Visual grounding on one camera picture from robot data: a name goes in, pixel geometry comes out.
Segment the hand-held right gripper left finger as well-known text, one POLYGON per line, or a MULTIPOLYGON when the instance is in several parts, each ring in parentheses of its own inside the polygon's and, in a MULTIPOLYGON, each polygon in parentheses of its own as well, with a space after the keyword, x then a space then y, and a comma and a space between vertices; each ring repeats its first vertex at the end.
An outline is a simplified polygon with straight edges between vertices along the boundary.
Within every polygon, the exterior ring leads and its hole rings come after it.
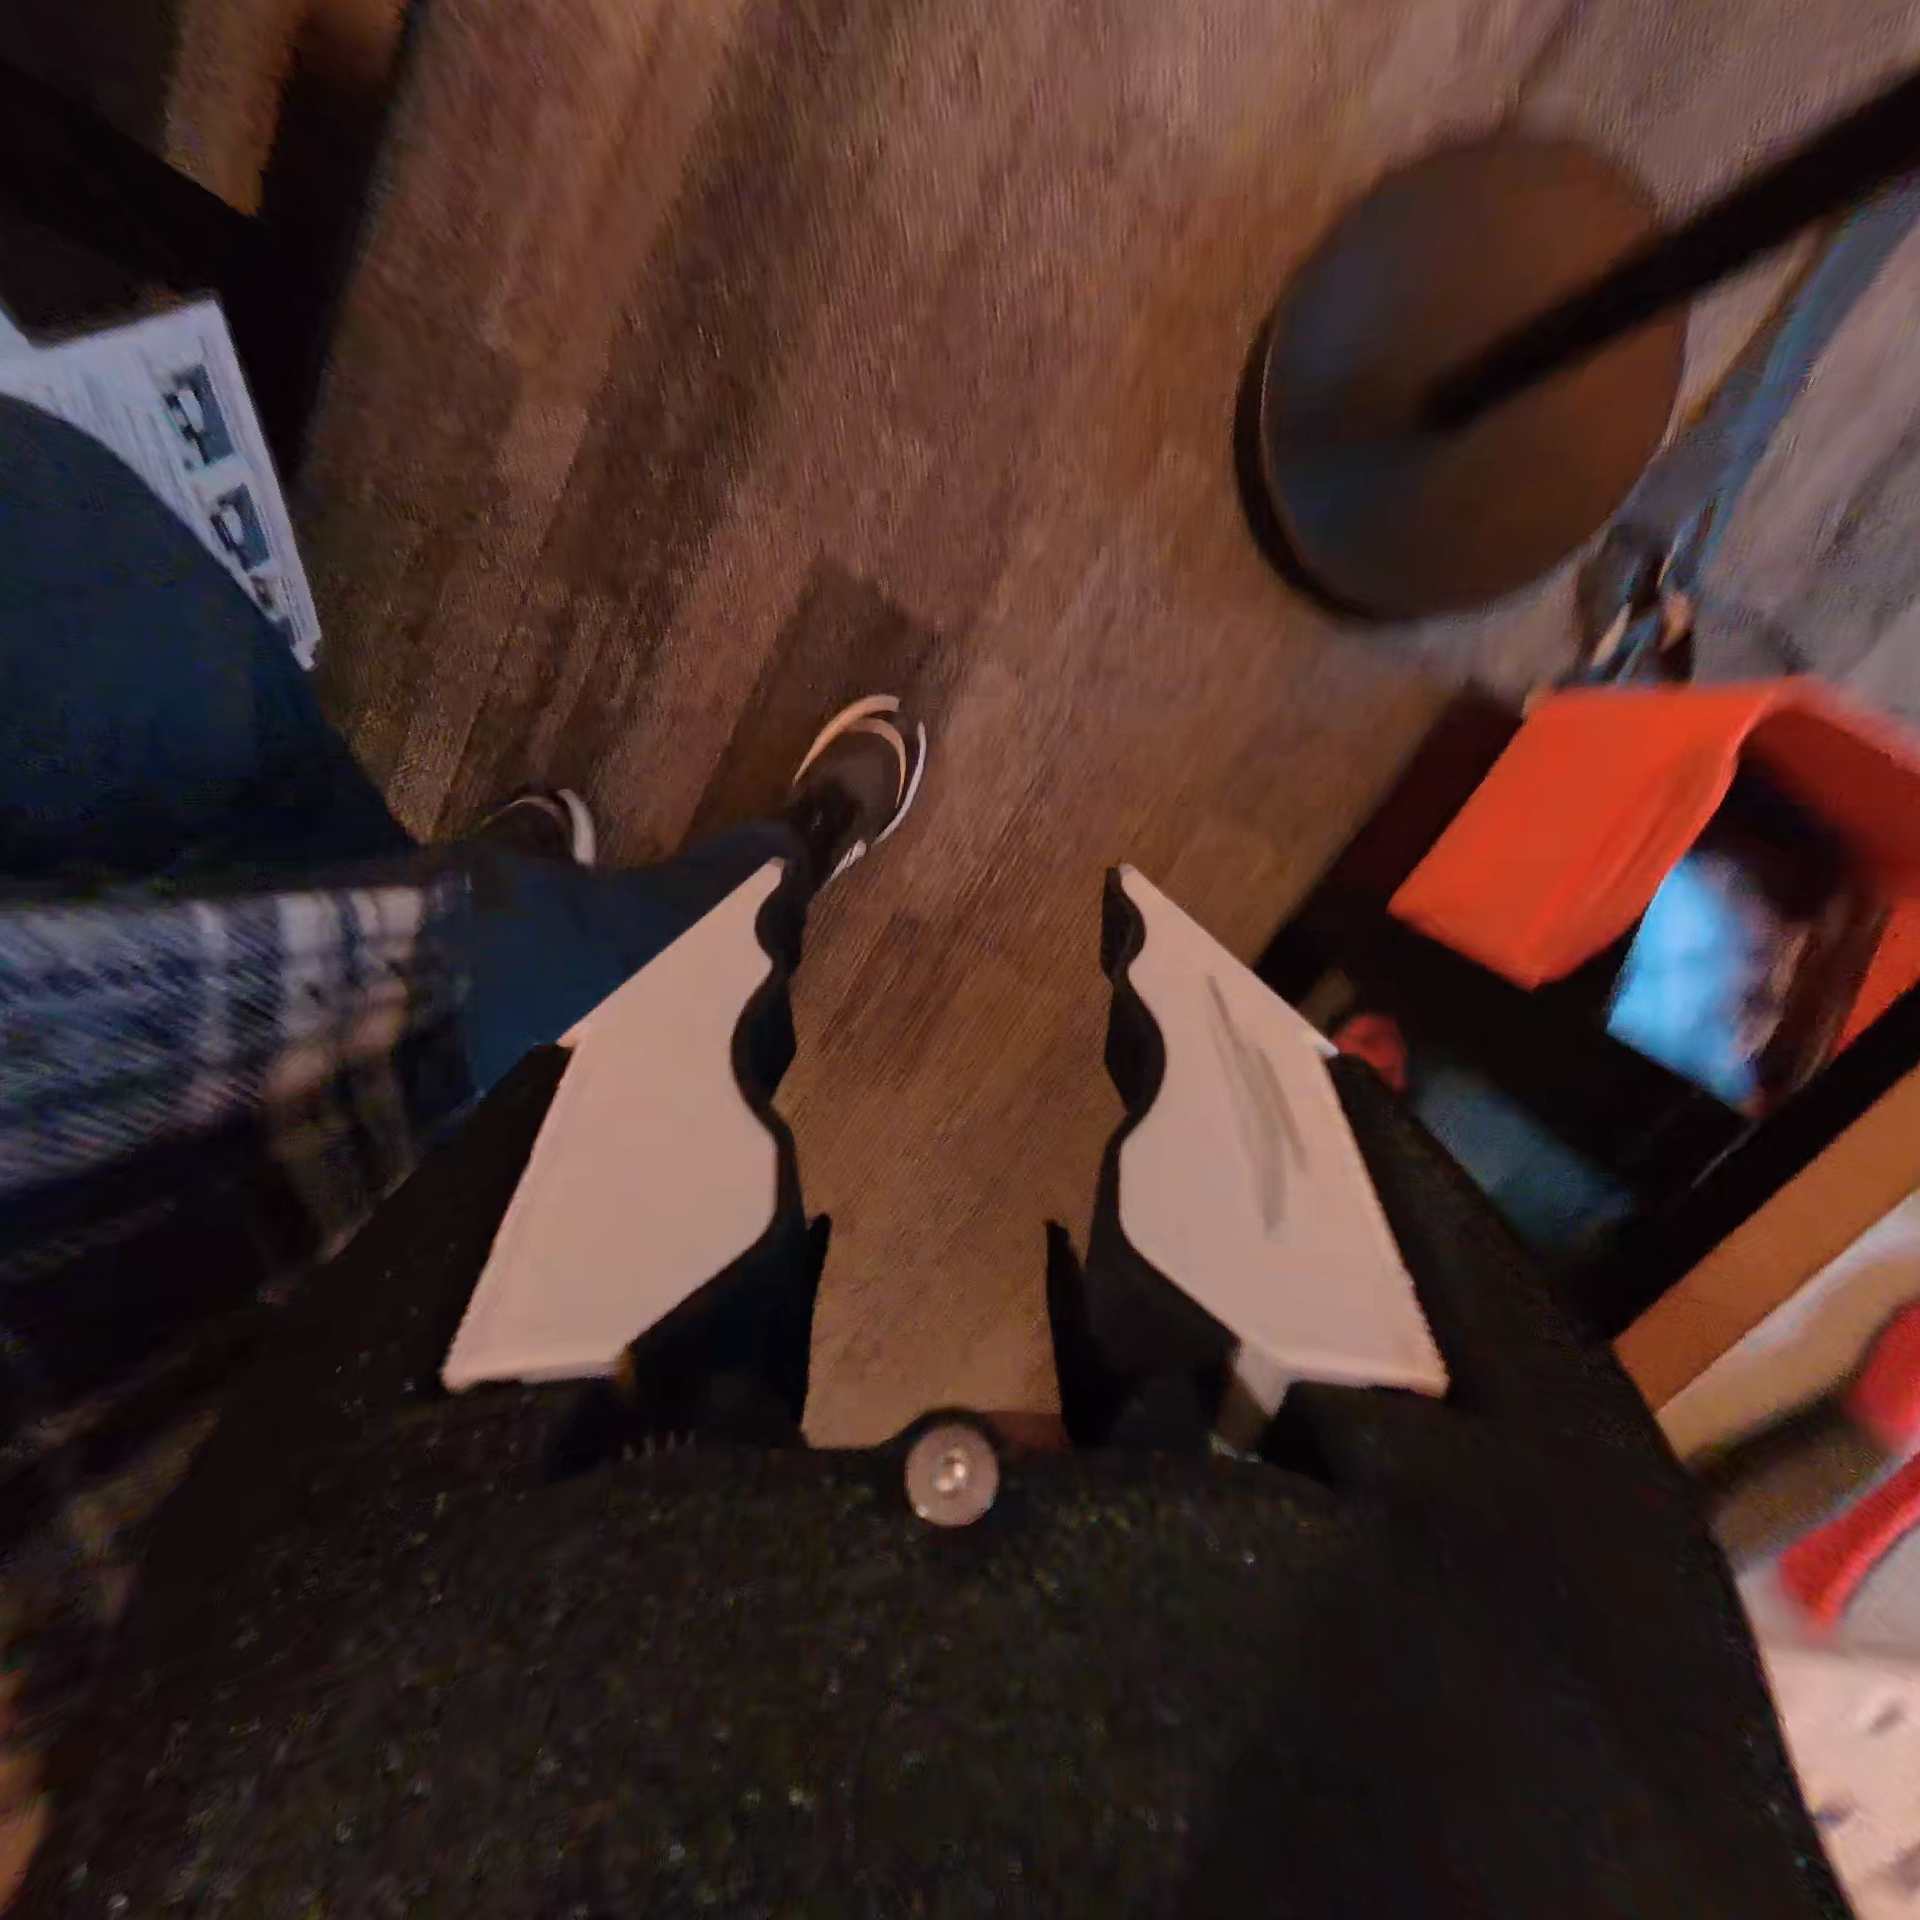
POLYGON ((756 866, 560 1038, 445 1392, 626 1378, 637 1401, 703 1401, 747 1378, 807 1397, 824 1224, 776 1112, 807 892, 756 866))

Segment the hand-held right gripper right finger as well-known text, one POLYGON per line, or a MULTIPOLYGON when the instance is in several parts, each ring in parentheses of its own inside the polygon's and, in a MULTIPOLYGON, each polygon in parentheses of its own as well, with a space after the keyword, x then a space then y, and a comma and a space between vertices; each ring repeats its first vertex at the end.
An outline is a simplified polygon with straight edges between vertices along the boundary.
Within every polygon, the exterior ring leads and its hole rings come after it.
POLYGON ((1068 1422, 1275 1422, 1300 1388, 1442 1406, 1449 1369, 1330 1042, 1138 868, 1100 893, 1117 1100, 1088 1234, 1052 1232, 1068 1422))

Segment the black table foot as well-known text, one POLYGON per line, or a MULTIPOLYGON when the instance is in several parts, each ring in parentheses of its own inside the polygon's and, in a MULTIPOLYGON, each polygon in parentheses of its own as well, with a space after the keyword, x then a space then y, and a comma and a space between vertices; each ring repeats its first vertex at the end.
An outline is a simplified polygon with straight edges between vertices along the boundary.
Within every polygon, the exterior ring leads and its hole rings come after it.
POLYGON ((1561 990, 1525 993, 1386 913, 1315 888, 1258 965, 1285 1002, 1381 1016, 1409 1054, 1405 1104, 1556 1275, 1575 1315, 1616 1338, 1915 1068, 1904 993, 1805 1088, 1740 1115, 1615 1040, 1561 990))

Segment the black sneaker white stripe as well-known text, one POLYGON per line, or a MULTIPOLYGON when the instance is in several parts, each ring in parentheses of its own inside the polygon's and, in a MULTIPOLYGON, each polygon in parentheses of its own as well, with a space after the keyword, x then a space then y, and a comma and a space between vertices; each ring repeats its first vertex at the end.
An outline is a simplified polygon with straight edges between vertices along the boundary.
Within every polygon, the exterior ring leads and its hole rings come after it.
POLYGON ((826 722, 785 803, 813 892, 899 829, 922 790, 925 756, 928 730, 897 694, 864 694, 826 722))
POLYGON ((469 835, 477 849, 541 858, 591 872, 599 829, 585 798, 571 786, 527 786, 495 808, 469 835))

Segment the wooden plank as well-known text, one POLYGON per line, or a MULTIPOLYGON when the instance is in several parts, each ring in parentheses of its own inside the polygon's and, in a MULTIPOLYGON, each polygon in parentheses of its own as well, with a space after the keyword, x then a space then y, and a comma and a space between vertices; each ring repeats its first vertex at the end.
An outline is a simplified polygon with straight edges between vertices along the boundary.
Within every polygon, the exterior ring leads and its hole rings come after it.
POLYGON ((1759 1205, 1616 1340, 1663 1410, 1917 1186, 1917 1069, 1759 1205))

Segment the orange plastic bin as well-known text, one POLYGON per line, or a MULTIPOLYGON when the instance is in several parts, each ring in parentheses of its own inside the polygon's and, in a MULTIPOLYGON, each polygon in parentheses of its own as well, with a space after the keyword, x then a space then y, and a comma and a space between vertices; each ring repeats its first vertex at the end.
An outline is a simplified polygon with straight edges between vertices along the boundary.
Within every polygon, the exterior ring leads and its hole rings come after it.
POLYGON ((1387 913, 1763 1115, 1915 987, 1915 736, 1811 678, 1546 694, 1387 913))

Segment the person's leg in jeans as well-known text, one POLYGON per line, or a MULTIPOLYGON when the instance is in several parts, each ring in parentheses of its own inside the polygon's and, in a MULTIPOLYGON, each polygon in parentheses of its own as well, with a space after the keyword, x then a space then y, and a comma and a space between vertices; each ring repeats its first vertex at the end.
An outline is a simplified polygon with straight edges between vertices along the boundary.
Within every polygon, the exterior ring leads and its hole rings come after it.
POLYGON ((812 882, 785 818, 636 872, 423 849, 287 637, 108 446, 2 409, 8 905, 399 888, 444 914, 473 1084, 560 1040, 772 861, 756 945, 791 1036, 812 882))

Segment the black floor stand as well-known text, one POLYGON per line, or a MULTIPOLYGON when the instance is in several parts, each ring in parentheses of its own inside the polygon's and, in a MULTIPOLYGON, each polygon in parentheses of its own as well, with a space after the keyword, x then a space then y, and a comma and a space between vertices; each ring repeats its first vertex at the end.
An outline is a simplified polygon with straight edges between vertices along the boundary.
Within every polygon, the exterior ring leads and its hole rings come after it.
POLYGON ((1721 392, 1788 397, 1913 222, 1913 68, 1668 227, 1567 134, 1433 148, 1340 213, 1255 337, 1237 421, 1255 539, 1305 600, 1375 627, 1532 587, 1653 477, 1696 300, 1823 235, 1721 392))

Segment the printed paper sheets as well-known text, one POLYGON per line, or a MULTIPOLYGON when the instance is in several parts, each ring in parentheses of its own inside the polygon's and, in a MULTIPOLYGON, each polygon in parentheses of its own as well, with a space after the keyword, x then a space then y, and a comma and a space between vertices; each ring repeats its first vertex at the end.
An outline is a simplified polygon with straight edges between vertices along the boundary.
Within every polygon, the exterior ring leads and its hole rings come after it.
POLYGON ((281 476, 218 298, 66 337, 2 314, 2 393, 108 446, 289 641, 303 670, 321 617, 281 476))

